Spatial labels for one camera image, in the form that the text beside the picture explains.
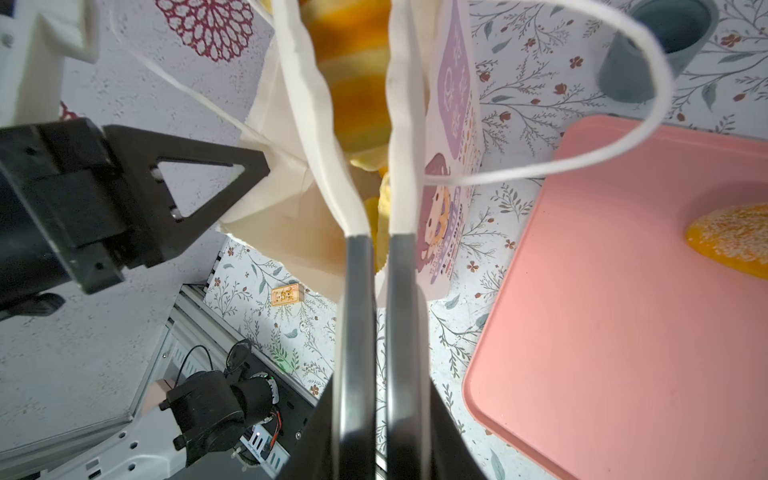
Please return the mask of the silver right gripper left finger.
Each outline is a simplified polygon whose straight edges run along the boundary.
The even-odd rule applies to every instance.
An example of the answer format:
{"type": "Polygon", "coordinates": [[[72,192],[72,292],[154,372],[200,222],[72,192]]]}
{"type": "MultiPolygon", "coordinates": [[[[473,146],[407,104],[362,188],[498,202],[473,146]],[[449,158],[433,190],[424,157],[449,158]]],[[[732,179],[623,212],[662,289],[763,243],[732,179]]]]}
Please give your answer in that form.
{"type": "Polygon", "coordinates": [[[322,197],[345,236],[345,285],[339,302],[332,378],[331,473],[376,475],[376,305],[371,229],[333,129],[330,90],[316,62],[296,1],[272,4],[286,90],[303,152],[322,197]]]}

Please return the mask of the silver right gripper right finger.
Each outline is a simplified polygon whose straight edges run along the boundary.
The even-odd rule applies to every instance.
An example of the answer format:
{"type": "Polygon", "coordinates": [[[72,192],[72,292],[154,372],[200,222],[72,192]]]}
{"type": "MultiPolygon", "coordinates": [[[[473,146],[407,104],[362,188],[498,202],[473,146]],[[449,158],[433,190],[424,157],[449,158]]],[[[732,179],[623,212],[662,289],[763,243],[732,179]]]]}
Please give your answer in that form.
{"type": "Polygon", "coordinates": [[[391,212],[387,261],[387,472],[391,479],[431,476],[430,400],[425,302],[416,280],[422,200],[425,98],[412,9],[393,3],[386,98],[391,212]]]}

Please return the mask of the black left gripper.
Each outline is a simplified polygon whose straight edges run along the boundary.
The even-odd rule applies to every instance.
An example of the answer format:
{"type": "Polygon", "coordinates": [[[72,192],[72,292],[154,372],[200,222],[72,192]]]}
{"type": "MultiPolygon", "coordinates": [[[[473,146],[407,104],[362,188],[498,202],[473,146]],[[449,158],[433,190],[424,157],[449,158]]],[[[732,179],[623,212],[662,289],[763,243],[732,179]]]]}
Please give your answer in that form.
{"type": "Polygon", "coordinates": [[[1,131],[1,309],[55,312],[183,254],[270,174],[265,155],[90,120],[1,131]]]}

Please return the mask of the white printed paper bag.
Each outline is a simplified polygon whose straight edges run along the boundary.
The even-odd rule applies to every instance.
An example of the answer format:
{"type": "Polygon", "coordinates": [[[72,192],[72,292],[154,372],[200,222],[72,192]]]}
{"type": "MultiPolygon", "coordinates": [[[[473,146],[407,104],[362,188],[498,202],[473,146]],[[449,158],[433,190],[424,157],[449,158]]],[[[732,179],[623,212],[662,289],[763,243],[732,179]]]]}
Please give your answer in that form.
{"type": "Polygon", "coordinates": [[[337,29],[337,53],[320,60],[322,40],[314,37],[295,1],[271,4],[271,24],[279,47],[292,115],[306,166],[336,222],[349,238],[369,237],[371,228],[350,171],[387,169],[393,200],[390,234],[405,236],[416,227],[415,204],[425,186],[478,186],[523,178],[549,177],[616,158],[648,139],[672,103],[674,76],[652,32],[621,11],[596,1],[572,1],[569,8],[617,28],[632,40],[648,65],[655,92],[648,116],[633,130],[599,149],[547,163],[475,174],[426,174],[420,159],[424,132],[424,85],[418,33],[407,1],[370,2],[349,8],[354,26],[365,17],[382,20],[383,45],[373,32],[337,29]]]}

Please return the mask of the pale yellow sliced fake bread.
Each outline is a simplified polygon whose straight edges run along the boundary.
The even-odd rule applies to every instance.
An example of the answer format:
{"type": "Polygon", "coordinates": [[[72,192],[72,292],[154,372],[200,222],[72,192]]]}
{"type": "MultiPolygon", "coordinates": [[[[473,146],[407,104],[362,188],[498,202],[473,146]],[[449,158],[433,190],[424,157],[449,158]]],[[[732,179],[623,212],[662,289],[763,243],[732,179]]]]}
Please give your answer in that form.
{"type": "Polygon", "coordinates": [[[379,272],[386,264],[389,251],[391,186],[390,175],[388,172],[385,172],[382,177],[379,196],[366,199],[364,201],[364,206],[371,227],[375,271],[379,272]]]}

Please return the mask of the ridged yellow fake bread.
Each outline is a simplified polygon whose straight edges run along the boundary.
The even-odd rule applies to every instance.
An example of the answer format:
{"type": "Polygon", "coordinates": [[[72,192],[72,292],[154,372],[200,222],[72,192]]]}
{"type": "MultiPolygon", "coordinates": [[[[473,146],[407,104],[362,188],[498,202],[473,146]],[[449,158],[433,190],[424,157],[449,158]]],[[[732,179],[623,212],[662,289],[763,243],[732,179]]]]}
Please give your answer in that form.
{"type": "Polygon", "coordinates": [[[385,92],[391,3],[311,0],[299,8],[330,91],[333,130],[346,160],[365,171],[383,169],[392,130],[385,92]]]}

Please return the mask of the sesame fake bread roll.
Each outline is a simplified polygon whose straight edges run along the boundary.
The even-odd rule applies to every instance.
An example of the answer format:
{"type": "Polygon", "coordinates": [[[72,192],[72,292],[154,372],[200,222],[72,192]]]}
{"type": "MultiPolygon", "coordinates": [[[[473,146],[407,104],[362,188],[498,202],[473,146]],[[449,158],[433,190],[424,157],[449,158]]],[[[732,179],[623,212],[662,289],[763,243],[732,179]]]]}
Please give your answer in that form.
{"type": "Polygon", "coordinates": [[[689,247],[728,268],[767,279],[767,204],[718,209],[694,220],[689,247]]]}

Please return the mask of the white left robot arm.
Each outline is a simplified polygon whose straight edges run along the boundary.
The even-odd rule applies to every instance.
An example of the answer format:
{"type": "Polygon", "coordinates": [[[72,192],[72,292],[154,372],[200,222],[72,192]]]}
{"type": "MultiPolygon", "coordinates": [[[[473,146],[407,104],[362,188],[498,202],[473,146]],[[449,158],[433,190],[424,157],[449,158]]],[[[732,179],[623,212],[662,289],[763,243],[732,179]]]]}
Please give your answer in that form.
{"type": "Polygon", "coordinates": [[[189,248],[269,175],[258,151],[58,116],[67,59],[98,56],[92,1],[1,5],[1,315],[48,316],[72,282],[87,294],[189,248]],[[162,162],[239,167],[193,213],[162,162]]]}

